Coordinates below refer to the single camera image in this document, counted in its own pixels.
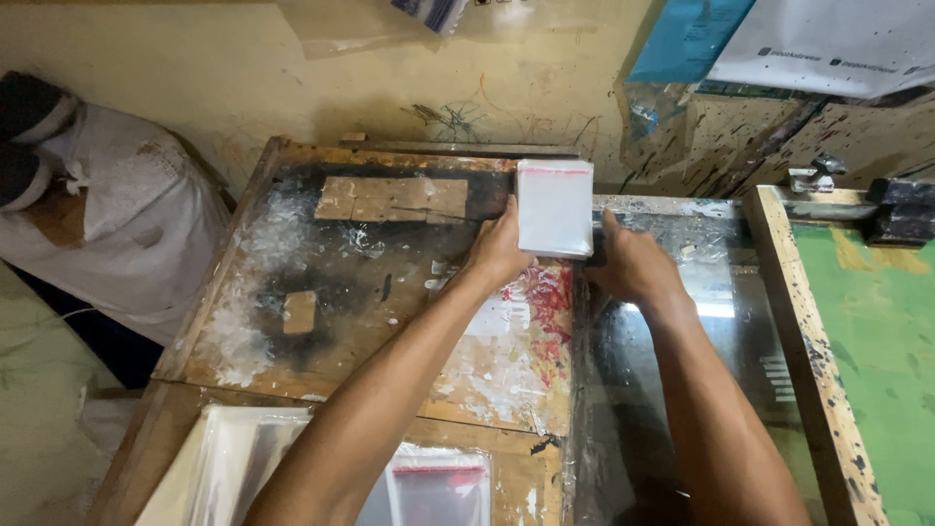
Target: hand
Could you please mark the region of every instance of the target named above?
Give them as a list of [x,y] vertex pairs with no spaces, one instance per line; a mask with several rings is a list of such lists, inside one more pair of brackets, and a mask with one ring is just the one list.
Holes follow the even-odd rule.
[[494,290],[515,281],[523,270],[539,263],[535,256],[520,252],[519,242],[516,196],[510,195],[503,215],[481,225],[481,233],[467,257],[465,272],[476,271]]
[[691,301],[675,260],[649,232],[634,232],[617,223],[604,209],[604,250],[607,265],[584,269],[584,276],[618,300],[640,310],[664,313]]

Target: wooden printing table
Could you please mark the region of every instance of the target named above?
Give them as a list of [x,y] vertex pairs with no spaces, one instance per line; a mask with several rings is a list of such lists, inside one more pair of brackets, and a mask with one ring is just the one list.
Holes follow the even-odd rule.
[[[456,270],[515,167],[271,139],[87,523],[132,524],[208,402],[324,402]],[[571,295],[571,263],[543,260],[484,303],[406,437],[489,452],[497,526],[562,520]]]

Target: human arm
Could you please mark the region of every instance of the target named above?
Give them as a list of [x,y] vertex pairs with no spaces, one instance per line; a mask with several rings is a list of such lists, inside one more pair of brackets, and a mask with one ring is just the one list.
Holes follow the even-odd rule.
[[675,261],[604,212],[607,265],[588,279],[636,304],[653,336],[672,443],[698,524],[809,524],[792,475],[708,339]]
[[483,302],[535,262],[518,248],[516,199],[485,221],[464,268],[424,312],[365,361],[315,412],[254,499],[244,526],[344,526],[415,418]]

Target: blue paper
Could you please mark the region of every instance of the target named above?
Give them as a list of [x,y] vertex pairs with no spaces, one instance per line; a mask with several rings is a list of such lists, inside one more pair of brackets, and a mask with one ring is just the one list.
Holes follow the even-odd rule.
[[703,80],[754,1],[669,0],[626,80]]

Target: floor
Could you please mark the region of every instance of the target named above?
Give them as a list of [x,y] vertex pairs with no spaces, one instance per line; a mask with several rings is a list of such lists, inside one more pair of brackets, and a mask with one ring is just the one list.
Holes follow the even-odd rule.
[[106,469],[79,428],[86,387],[117,380],[0,265],[0,524],[79,524],[89,479]]

